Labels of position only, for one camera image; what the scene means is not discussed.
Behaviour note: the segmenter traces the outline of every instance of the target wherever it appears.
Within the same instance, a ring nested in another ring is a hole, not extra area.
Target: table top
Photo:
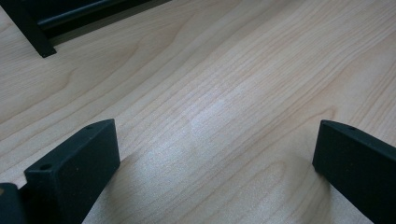
[[[174,0],[42,59],[0,8],[0,181],[114,118],[86,223],[370,223],[311,162],[319,122],[396,145],[396,1]]]

